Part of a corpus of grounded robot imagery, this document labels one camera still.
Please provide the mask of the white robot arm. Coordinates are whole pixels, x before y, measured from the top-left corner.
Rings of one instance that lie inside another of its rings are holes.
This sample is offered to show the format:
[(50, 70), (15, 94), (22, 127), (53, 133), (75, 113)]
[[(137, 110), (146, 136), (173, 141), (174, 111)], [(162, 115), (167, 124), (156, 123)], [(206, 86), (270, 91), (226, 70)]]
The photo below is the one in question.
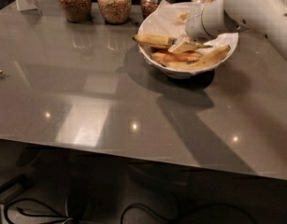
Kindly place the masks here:
[(192, 9), (185, 23), (194, 40), (244, 29), (262, 35), (287, 62), (286, 0), (216, 0)]

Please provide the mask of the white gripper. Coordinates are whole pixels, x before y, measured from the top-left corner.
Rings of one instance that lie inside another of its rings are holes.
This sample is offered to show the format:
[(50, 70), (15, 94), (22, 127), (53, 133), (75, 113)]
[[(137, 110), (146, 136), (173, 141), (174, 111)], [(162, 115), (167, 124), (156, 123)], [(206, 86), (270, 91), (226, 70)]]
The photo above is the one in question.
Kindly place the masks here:
[(195, 4), (189, 11), (180, 13), (174, 25), (184, 25), (186, 35), (180, 35), (168, 49), (172, 53), (194, 50), (193, 39), (215, 39), (220, 34), (235, 33), (239, 25), (224, 11), (224, 0), (215, 0), (208, 4)]

